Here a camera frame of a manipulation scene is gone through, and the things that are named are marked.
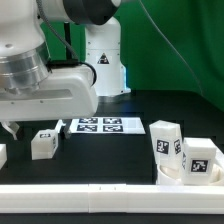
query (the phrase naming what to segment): green wall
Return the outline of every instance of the green wall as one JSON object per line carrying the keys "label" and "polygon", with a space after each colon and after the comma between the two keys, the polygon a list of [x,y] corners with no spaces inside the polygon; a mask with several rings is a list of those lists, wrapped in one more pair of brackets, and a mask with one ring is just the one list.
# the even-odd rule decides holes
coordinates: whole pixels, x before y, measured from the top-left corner
{"label": "green wall", "polygon": [[[162,32],[194,70],[204,97],[224,111],[224,1],[143,2]],[[128,69],[130,88],[200,93],[189,70],[153,28],[138,2],[123,5],[115,17],[122,25],[121,57]],[[63,29],[62,24],[54,26],[59,31]],[[64,58],[64,47],[48,31],[45,33],[52,58]],[[84,27],[72,25],[72,37],[73,46],[84,60]]]}

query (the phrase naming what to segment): white container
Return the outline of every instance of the white container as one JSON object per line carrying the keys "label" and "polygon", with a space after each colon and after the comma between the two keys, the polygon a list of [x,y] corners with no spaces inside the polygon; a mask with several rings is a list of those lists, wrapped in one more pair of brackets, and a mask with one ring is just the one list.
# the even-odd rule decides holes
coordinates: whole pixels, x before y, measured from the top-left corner
{"label": "white container", "polygon": [[178,170],[182,155],[180,125],[157,121],[149,125],[149,128],[156,164]]}
{"label": "white container", "polygon": [[[158,166],[157,185],[181,186],[180,172],[167,167]],[[224,186],[224,169],[218,164],[213,165],[212,174],[209,179],[209,186]]]}

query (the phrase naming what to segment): small white cube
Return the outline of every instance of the small white cube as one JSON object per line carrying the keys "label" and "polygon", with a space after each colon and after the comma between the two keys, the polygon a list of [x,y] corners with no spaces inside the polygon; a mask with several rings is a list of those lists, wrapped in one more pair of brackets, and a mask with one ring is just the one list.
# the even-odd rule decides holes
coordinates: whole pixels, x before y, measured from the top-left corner
{"label": "small white cube", "polygon": [[180,125],[157,121],[149,125],[149,128],[156,164],[178,170],[182,153]]}
{"label": "small white cube", "polygon": [[7,161],[6,145],[0,144],[0,169],[4,166],[6,161]]}
{"label": "small white cube", "polygon": [[32,159],[52,159],[57,148],[56,130],[39,131],[31,142]]}
{"label": "small white cube", "polygon": [[185,185],[208,185],[216,156],[216,145],[208,138],[185,138],[181,181]]}

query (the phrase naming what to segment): white block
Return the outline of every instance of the white block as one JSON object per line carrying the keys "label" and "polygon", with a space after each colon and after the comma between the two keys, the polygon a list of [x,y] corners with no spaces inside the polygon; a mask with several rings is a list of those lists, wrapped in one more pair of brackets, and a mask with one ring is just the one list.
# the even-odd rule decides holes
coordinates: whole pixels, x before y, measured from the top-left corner
{"label": "white block", "polygon": [[39,131],[31,142],[32,159],[51,159],[58,148],[56,130]]}
{"label": "white block", "polygon": [[171,169],[179,169],[182,157],[180,125],[157,121],[149,127],[156,164]]}
{"label": "white block", "polygon": [[0,144],[0,169],[4,166],[6,161],[7,161],[6,145]]}
{"label": "white block", "polygon": [[208,185],[217,147],[211,139],[185,138],[181,181],[185,185]]}
{"label": "white block", "polygon": [[89,212],[126,212],[125,184],[89,185]]}

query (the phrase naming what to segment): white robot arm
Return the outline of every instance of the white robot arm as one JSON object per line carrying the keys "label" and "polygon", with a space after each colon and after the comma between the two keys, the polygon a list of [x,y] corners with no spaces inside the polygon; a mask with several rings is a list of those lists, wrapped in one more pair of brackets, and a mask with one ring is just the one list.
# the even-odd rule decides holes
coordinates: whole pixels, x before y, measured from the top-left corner
{"label": "white robot arm", "polygon": [[[94,76],[86,66],[49,69],[40,29],[41,1],[1,0],[0,122],[90,117],[97,109]],[[121,0],[44,0],[50,21],[107,22]]]}

